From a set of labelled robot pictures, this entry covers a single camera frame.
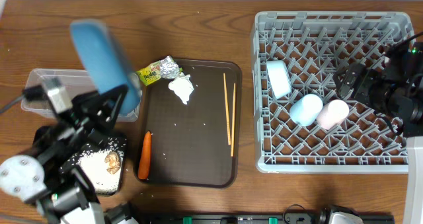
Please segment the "plastic bin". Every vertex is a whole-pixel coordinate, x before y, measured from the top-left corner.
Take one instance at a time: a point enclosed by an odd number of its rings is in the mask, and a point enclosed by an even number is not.
[[[350,113],[330,130],[316,122],[297,126],[293,103],[309,93],[324,104],[338,99],[332,74],[353,62],[383,69],[383,44],[413,35],[405,13],[261,12],[251,34],[254,81],[254,142],[260,172],[404,173],[405,139],[395,137],[373,110],[350,100]],[[266,61],[283,60],[292,93],[276,99]],[[393,120],[395,127],[402,124]]]
[[[71,98],[78,94],[83,94],[95,91],[91,78],[85,70],[72,70],[72,69],[33,69],[26,82],[26,88],[34,85],[39,85],[44,79],[51,77],[58,77],[65,85],[67,92]],[[35,112],[45,118],[54,118],[53,112],[47,101],[44,102],[27,102],[23,100],[20,107],[24,111]],[[128,115],[119,115],[117,122],[134,122],[138,119],[139,105],[130,112]]]

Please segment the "light blue cup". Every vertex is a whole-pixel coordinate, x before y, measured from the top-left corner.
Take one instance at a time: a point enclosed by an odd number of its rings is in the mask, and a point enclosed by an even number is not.
[[[289,116],[300,126],[310,126],[323,108],[322,99],[315,94],[307,94],[292,105]]]

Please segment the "white cup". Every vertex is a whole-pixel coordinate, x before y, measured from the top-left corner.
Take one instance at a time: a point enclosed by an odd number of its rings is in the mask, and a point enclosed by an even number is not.
[[[289,73],[283,61],[267,61],[267,73],[272,85],[272,91],[276,99],[291,92],[291,82],[289,81]]]
[[[329,130],[336,124],[341,124],[350,113],[348,104],[343,100],[333,100],[326,104],[317,116],[317,123],[324,129]]]
[[[292,105],[289,110],[291,120],[300,126],[310,126],[322,110],[322,99],[315,94],[307,94]]]

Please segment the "wooden chopstick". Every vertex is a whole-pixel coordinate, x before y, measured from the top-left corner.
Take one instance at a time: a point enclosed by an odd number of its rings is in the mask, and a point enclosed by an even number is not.
[[[226,74],[223,73],[223,86],[225,89],[225,108],[226,108],[226,128],[227,128],[227,143],[231,145],[231,130],[229,127],[229,109],[227,105],[227,89],[226,89]]]
[[[235,146],[235,93],[237,84],[233,83],[233,100],[232,100],[232,141],[231,141],[231,157],[233,157],[233,148]]]

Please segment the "yellow wrapper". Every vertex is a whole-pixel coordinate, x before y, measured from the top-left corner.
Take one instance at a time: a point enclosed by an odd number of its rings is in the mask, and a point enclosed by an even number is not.
[[[156,61],[154,63],[149,64],[146,68],[140,69],[137,71],[137,74],[143,84],[148,86],[155,81],[158,81],[160,76],[160,61]]]

